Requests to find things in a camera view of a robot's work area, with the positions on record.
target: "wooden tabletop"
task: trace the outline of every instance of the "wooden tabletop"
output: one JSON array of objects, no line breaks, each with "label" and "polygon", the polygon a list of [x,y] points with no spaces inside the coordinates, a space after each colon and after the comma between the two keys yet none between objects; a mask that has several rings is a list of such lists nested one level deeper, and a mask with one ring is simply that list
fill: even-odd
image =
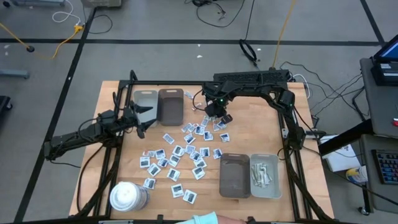
[{"label": "wooden tabletop", "polygon": [[[307,97],[302,83],[289,83],[289,90],[295,93],[295,106],[303,119],[310,126],[312,120],[308,109]],[[117,92],[118,82],[105,81],[102,84],[99,93],[98,103],[95,114],[106,110],[112,110],[114,103],[112,92]],[[134,85],[135,90],[159,90],[163,88],[181,88],[194,94],[200,90],[200,86],[183,85]],[[198,95],[195,102],[204,102],[204,98]],[[231,102],[227,111],[232,115],[233,121],[228,124],[225,130],[214,132],[212,127],[208,126],[213,135],[214,141],[204,141],[201,136],[197,136],[192,145],[199,147],[210,147],[210,149],[220,148],[223,153],[238,154],[277,154],[282,148],[282,141],[279,131],[279,123],[276,110],[272,109],[265,100],[261,98],[240,97]],[[192,111],[192,101],[184,96],[184,119],[183,123],[199,123],[204,117],[203,111]],[[185,133],[181,132],[181,126],[162,126],[158,124],[155,128],[150,128],[146,132],[145,139],[139,139],[135,131],[124,135],[124,142],[119,165],[118,181],[129,181],[142,185],[144,180],[151,177],[146,169],[139,168],[139,158],[145,150],[165,149],[166,157],[170,157],[175,145],[185,146],[183,139]],[[169,133],[175,142],[173,145],[166,143],[162,136]],[[230,142],[221,142],[219,134],[229,133]],[[304,146],[318,150],[315,141],[306,140]],[[94,144],[86,147],[82,165],[87,159],[100,147],[100,144]],[[82,207],[93,195],[98,186],[98,180],[101,173],[105,149],[95,156],[87,165],[81,182],[80,206]],[[323,167],[318,155],[307,150],[301,150],[303,169],[305,171],[305,180],[307,189],[317,201],[325,213],[333,217],[333,210],[330,203],[328,188],[326,186]],[[178,163],[177,170],[181,175],[177,182],[166,178],[170,166],[164,168],[156,175],[156,184],[154,190],[149,190],[150,201],[146,208],[134,212],[118,212],[112,210],[112,219],[151,219],[157,218],[158,214],[163,214],[165,220],[187,220],[192,215],[204,215],[215,211],[219,215],[231,218],[246,220],[248,216],[253,216],[257,221],[294,221],[292,202],[287,180],[285,162],[279,161],[279,185],[282,191],[280,199],[257,198],[225,198],[219,193],[219,175],[220,160],[214,160],[213,157],[205,158],[207,167],[206,175],[196,180],[191,172],[195,167],[188,155],[184,155]],[[173,198],[170,186],[181,183],[184,190],[191,190],[198,194],[193,205],[184,202],[182,198]],[[305,217],[302,205],[302,196],[297,189],[300,216]],[[104,191],[103,202],[101,203],[101,214],[104,214],[106,200],[108,199],[108,189]],[[76,210],[76,192],[73,198],[70,214],[75,214]]]}]

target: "floor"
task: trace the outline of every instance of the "floor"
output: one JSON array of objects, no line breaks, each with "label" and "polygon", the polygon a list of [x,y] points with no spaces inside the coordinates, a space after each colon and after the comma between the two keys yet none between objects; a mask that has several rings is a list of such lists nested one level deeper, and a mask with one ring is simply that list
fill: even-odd
[{"label": "floor", "polygon": [[[79,0],[70,0],[73,13],[83,18]],[[200,16],[206,21],[225,25],[238,11],[241,0],[219,1],[227,12],[218,21],[217,8],[205,6]],[[236,20],[227,28],[216,28],[200,22],[195,6],[183,0],[129,0],[122,8],[98,10],[113,20],[112,29],[105,34],[89,34],[77,54],[80,32],[71,43],[65,44],[55,60],[43,60],[28,53],[0,30],[0,67],[24,69],[30,72],[27,80],[0,78],[0,95],[12,98],[14,109],[2,119],[0,129],[0,223],[13,222],[29,177],[49,128],[62,88],[70,84],[65,104],[54,135],[72,132],[85,119],[91,118],[103,80],[127,79],[133,69],[140,80],[211,80],[214,73],[254,71],[237,42],[244,38],[252,0],[247,0]],[[375,24],[370,23],[369,7]],[[254,5],[248,40],[261,60],[259,68],[272,64],[275,41],[289,10],[290,1],[260,1]],[[322,81],[333,88],[348,83],[359,75],[359,60],[370,57],[380,49],[380,41],[388,41],[398,33],[395,21],[398,14],[395,0],[298,0],[283,36],[276,67],[284,61],[305,65],[317,72]],[[60,6],[0,7],[0,21],[20,38],[28,40],[37,52],[52,55],[60,39],[73,33],[77,19],[63,23],[51,20],[54,12],[69,11]],[[105,17],[94,20],[90,31],[109,27]],[[80,56],[76,67],[74,58]],[[293,74],[302,74],[309,83],[332,91],[314,74],[302,67],[285,64]],[[310,84],[311,107],[324,99],[321,88]],[[361,88],[362,80],[345,93]],[[350,102],[351,95],[345,96]],[[317,114],[331,100],[312,109]],[[367,112],[365,95],[358,98],[360,108]],[[341,133],[358,124],[358,115],[341,99],[318,114],[318,129],[327,133]],[[60,161],[80,164],[83,150],[65,154]],[[356,208],[363,205],[362,192],[357,187],[326,174],[335,217],[356,223],[396,223],[398,215],[376,211],[368,217]],[[78,169],[45,162],[27,207],[24,221],[66,217],[75,190]]]}]

